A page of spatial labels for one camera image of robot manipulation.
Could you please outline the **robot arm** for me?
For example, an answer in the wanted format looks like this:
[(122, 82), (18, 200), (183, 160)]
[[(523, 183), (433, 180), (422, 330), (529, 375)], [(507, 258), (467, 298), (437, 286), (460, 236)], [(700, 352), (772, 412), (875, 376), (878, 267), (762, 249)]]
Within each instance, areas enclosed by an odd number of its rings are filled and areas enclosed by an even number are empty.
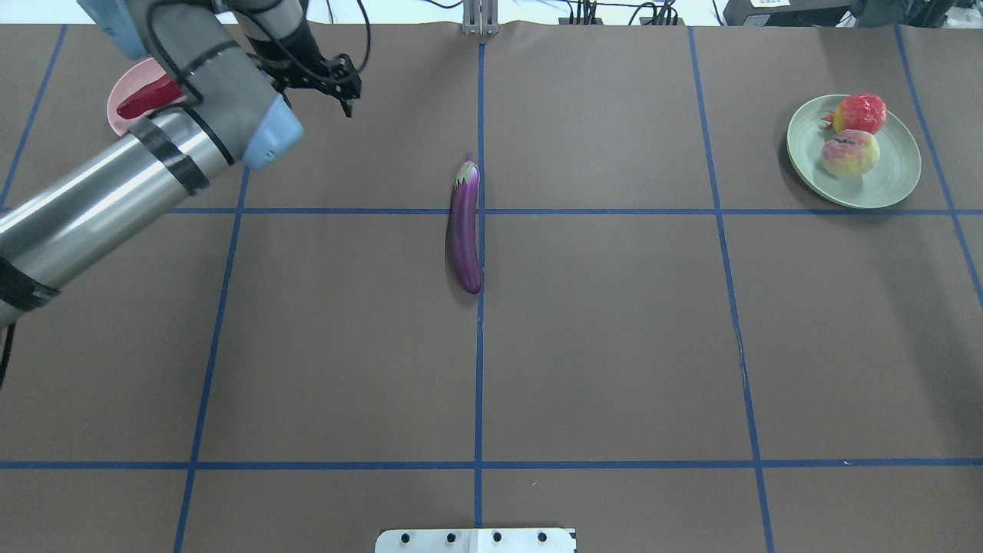
[(151, 56), (185, 94), (2, 218), (2, 315), (9, 326), (201, 192), (238, 162), (260, 171), (301, 140), (297, 116), (218, 21), (233, 12), (253, 45), (300, 38), (300, 1), (83, 1), (128, 57)]

